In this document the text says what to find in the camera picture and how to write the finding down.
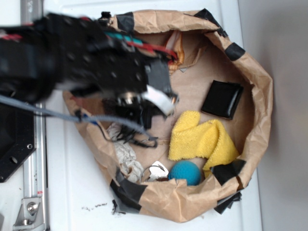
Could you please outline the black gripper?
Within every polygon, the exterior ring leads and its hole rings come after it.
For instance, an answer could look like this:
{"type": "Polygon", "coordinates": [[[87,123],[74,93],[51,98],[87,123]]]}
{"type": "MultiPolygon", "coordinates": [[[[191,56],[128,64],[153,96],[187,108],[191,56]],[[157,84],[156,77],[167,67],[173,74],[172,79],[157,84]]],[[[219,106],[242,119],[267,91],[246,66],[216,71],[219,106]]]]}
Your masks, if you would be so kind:
{"type": "Polygon", "coordinates": [[[150,128],[153,116],[175,111],[169,68],[177,58],[171,49],[135,38],[88,38],[69,62],[69,90],[76,97],[100,94],[117,116],[150,128]]]}

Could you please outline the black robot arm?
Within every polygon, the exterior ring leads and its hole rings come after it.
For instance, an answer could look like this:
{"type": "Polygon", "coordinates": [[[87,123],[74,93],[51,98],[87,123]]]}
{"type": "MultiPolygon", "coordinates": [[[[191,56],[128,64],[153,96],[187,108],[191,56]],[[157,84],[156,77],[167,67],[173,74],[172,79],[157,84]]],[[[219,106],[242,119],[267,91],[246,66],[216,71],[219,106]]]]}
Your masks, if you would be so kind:
{"type": "Polygon", "coordinates": [[[168,65],[173,51],[111,28],[106,20],[50,13],[0,29],[0,91],[37,103],[53,90],[99,94],[141,115],[169,116],[179,100],[168,65]]]}

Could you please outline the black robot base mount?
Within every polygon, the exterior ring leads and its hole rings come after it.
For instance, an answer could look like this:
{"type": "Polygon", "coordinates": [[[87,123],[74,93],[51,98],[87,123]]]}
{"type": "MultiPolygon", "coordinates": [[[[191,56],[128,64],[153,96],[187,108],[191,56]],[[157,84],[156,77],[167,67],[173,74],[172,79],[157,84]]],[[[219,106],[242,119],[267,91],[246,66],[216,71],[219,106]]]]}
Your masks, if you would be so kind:
{"type": "Polygon", "coordinates": [[[0,105],[0,181],[6,182],[35,151],[32,113],[0,105]]]}

